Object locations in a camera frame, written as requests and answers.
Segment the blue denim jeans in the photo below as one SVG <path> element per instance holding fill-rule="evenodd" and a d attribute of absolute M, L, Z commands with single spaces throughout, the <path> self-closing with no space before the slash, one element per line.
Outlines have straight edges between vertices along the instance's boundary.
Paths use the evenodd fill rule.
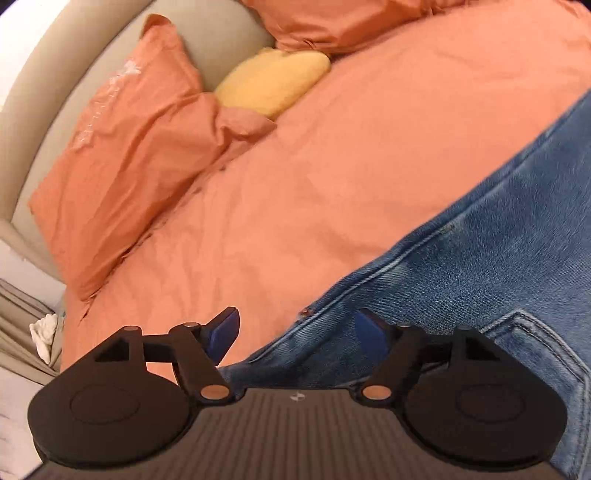
<path fill-rule="evenodd" d="M 386 254 L 224 367 L 235 389 L 342 387 L 369 377 L 353 315 L 448 334 L 472 327 L 552 386 L 568 409 L 552 465 L 590 475 L 590 99 Z"/>

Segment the white cloth on nightstand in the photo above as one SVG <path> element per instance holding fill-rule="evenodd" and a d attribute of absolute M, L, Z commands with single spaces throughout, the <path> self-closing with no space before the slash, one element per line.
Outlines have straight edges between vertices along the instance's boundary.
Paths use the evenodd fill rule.
<path fill-rule="evenodd" d="M 52 345 L 58 326 L 56 314 L 47 314 L 29 325 L 29 331 L 39 358 L 49 365 Z"/>

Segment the left beige nightstand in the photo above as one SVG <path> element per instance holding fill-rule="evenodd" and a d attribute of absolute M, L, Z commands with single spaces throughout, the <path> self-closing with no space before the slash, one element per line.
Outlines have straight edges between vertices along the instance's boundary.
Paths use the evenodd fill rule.
<path fill-rule="evenodd" d="M 47 314 L 56 314 L 58 326 L 46 365 L 38 356 L 29 325 Z M 60 371 L 63 344 L 63 311 L 54 312 L 39 300 L 1 280 L 1 366 L 32 382 L 46 385 Z"/>

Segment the orange bed sheet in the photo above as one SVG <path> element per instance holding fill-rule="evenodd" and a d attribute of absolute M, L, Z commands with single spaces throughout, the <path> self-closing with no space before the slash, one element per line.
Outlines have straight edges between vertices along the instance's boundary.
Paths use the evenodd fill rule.
<path fill-rule="evenodd" d="M 226 364 L 279 337 L 534 140 L 590 86 L 590 14 L 483 1 L 339 59 L 269 135 L 188 193 L 89 304 L 62 363 L 125 325 L 148 334 L 238 308 Z"/>

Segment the left orange pillow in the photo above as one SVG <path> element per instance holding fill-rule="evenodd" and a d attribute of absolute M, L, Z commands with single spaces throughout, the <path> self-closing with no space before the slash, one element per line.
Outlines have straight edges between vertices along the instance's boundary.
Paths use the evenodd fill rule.
<path fill-rule="evenodd" d="M 29 200 L 66 286 L 80 300 L 93 296 L 200 174 L 273 127 L 205 92 L 174 24 L 149 15 Z"/>

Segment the orange pillow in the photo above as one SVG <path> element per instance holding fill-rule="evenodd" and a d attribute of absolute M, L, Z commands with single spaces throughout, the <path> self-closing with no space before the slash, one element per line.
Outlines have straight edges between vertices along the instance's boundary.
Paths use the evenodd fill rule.
<path fill-rule="evenodd" d="M 80 300 L 93 296 L 200 174 L 273 127 L 205 92 L 174 24 L 149 15 L 29 200 L 66 286 Z"/>
<path fill-rule="evenodd" d="M 464 1 L 415 0 L 252 0 L 252 9 L 276 48 L 314 50 L 328 55 L 360 50 L 391 30 L 464 6 Z"/>

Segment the small yellow cushion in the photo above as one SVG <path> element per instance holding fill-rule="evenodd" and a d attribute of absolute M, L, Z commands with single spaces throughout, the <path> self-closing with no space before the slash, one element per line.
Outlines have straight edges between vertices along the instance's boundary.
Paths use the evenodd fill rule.
<path fill-rule="evenodd" d="M 306 95 L 331 67 L 331 60 L 321 52 L 264 48 L 236 66 L 214 95 L 225 107 L 249 109 L 274 120 Z"/>

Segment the beige upholstered headboard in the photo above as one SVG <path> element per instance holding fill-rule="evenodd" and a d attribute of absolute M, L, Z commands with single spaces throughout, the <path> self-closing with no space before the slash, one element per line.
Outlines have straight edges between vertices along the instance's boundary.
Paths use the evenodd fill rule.
<path fill-rule="evenodd" d="M 212 91 L 273 37 L 238 1 L 71 1 L 18 74 L 1 111 L 1 239 L 53 278 L 60 273 L 28 208 L 98 89 L 122 70 L 151 14 L 182 38 Z"/>

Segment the right orange pillow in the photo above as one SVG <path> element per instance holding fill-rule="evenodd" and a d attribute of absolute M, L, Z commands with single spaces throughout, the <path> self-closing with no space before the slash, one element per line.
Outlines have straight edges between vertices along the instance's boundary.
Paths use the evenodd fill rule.
<path fill-rule="evenodd" d="M 464 1 L 415 0 L 252 0 L 252 9 L 276 48 L 314 50 L 328 55 L 360 50 L 391 30 L 464 6 Z"/>

